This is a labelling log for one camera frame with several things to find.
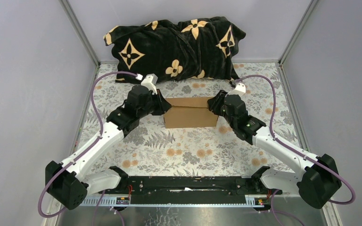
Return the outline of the brown cardboard box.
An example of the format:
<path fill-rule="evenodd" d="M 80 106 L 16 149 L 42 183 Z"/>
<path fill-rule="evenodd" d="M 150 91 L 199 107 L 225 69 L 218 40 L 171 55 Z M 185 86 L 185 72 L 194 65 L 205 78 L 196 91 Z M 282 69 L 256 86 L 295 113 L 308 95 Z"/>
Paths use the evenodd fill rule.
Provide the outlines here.
<path fill-rule="evenodd" d="M 210 97 L 167 98 L 172 107 L 164 114 L 165 128 L 216 127 L 218 116 L 208 109 Z"/>

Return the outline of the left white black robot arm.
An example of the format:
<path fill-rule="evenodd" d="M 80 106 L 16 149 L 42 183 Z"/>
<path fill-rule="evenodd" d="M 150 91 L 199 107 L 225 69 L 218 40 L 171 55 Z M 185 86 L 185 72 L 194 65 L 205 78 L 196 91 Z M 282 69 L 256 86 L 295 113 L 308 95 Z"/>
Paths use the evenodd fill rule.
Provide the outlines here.
<path fill-rule="evenodd" d="M 123 104 L 107 116 L 99 131 L 75 153 L 60 163 L 51 161 L 45 168 L 45 192 L 66 209 L 78 207 L 90 194 L 112 189 L 123 193 L 127 181 L 118 167 L 89 174 L 89 170 L 107 149 L 122 141 L 148 115 L 163 115 L 171 109 L 159 89 L 136 85 Z"/>

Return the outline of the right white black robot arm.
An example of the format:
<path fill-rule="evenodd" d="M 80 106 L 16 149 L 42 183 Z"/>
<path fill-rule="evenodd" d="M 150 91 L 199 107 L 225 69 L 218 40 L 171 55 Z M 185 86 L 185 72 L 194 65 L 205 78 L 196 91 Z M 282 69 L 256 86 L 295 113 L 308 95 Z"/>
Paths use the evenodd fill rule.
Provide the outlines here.
<path fill-rule="evenodd" d="M 291 173 L 264 170 L 251 182 L 254 192 L 263 194 L 269 188 L 279 189 L 298 194 L 311 207 L 321 209 L 342 186 L 331 156 L 318 156 L 302 149 L 293 152 L 292 148 L 297 149 L 295 145 L 272 136 L 269 126 L 248 114 L 240 95 L 220 90 L 207 103 L 209 111 L 222 116 L 240 140 L 265 150 L 292 170 Z"/>

